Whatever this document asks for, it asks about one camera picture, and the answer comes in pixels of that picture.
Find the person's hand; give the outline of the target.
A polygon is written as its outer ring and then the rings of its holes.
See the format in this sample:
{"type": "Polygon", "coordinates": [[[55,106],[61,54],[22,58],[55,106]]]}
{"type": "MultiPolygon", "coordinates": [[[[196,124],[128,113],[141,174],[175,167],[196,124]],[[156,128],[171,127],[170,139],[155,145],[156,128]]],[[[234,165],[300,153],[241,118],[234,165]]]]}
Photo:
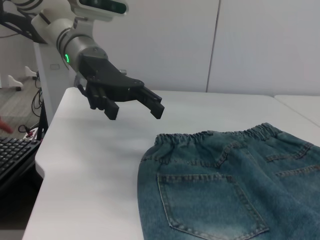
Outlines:
{"type": "Polygon", "coordinates": [[[13,133],[13,129],[5,121],[3,121],[2,118],[0,118],[0,130],[8,134],[13,133]]]}

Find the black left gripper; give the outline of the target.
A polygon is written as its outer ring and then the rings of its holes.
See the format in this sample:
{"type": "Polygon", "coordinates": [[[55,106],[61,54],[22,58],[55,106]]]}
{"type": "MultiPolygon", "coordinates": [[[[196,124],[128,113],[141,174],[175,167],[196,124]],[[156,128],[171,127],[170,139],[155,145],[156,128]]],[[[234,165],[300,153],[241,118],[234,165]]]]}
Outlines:
{"type": "Polygon", "coordinates": [[[108,59],[83,56],[79,73],[86,79],[86,87],[78,84],[77,88],[87,98],[92,110],[99,109],[110,120],[116,120],[119,106],[115,102],[137,100],[161,119],[165,107],[162,98],[145,87],[145,84],[121,73],[108,59]]]}

